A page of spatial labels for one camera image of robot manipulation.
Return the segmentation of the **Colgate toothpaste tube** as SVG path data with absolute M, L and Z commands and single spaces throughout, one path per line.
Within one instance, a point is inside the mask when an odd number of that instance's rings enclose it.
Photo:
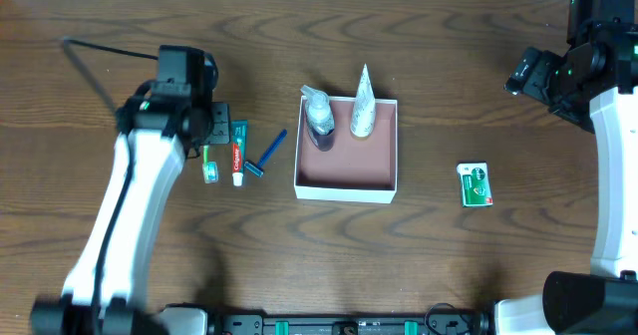
M 244 178 L 245 146 L 248 121 L 232 121 L 230 127 L 232 145 L 232 181 L 234 186 L 240 187 L 243 185 Z

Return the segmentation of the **green white toothbrush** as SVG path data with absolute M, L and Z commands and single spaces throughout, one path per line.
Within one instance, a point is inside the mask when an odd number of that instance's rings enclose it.
M 202 174 L 205 183 L 218 182 L 217 163 L 208 158 L 209 145 L 202 147 Z

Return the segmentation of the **clear soap pump bottle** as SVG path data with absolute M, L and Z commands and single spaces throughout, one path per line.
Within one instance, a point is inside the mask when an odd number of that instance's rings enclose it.
M 334 145 L 335 120 L 328 95 L 304 85 L 300 89 L 305 102 L 305 119 L 310 140 L 321 152 L 328 152 Z

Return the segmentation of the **white cream tube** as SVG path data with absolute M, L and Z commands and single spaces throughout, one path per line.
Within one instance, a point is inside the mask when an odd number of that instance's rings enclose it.
M 351 116 L 351 134 L 356 138 L 367 138 L 373 133 L 375 121 L 376 99 L 368 67 L 364 65 Z

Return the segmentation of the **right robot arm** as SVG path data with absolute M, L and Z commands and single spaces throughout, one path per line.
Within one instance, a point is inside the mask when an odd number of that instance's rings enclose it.
M 504 88 L 595 136 L 598 220 L 587 274 L 551 272 L 539 295 L 495 303 L 493 334 L 637 331 L 636 0 L 569 0 L 567 52 L 528 48 Z

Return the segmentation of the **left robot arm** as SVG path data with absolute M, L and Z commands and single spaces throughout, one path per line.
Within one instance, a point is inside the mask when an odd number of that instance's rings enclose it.
M 96 223 L 59 299 L 39 298 L 35 334 L 212 334 L 196 305 L 146 310 L 148 278 L 166 201 L 190 150 L 227 122 L 213 88 L 144 83 L 116 111 L 114 165 Z

